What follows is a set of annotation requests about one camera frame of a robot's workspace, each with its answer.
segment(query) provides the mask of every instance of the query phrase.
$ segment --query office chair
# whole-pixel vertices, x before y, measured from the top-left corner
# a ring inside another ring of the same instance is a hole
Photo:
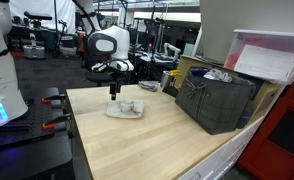
[[[83,52],[80,55],[80,61],[81,61],[81,68],[85,68],[87,72],[85,72],[85,78],[88,81],[95,82],[97,83],[97,87],[101,87],[102,83],[108,83],[113,81],[113,78],[109,76],[107,73],[95,73],[92,72],[91,67],[95,64],[94,61],[92,60],[92,57],[89,57],[89,55],[86,53],[86,40],[85,36],[83,37],[83,42],[84,43],[84,49],[85,52]]]

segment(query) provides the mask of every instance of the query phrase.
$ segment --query wooden tabletop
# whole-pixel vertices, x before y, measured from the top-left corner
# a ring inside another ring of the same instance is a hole
[[[140,119],[105,115],[109,87],[67,90],[95,180],[173,179],[239,132],[210,135],[161,92],[122,86],[117,100],[143,100]]]

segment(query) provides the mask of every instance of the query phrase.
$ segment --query floor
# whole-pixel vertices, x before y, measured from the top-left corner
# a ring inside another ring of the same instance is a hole
[[[65,93],[66,89],[88,88],[97,85],[94,82],[84,79],[84,72],[86,70],[81,68],[80,61],[77,57],[58,59],[47,58],[46,60],[14,58],[14,62],[17,71],[18,85],[22,91],[34,88],[58,87],[61,93]],[[222,179],[253,180],[255,178],[235,166]]]

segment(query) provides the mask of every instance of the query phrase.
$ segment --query box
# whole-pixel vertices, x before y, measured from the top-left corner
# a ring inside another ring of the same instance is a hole
[[[236,29],[224,67],[271,82],[291,84],[294,33]]]

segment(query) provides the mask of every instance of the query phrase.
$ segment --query gray basket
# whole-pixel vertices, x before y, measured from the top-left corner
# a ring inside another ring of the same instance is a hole
[[[189,70],[175,102],[209,134],[234,131],[255,84],[231,77],[226,83],[196,77]]]

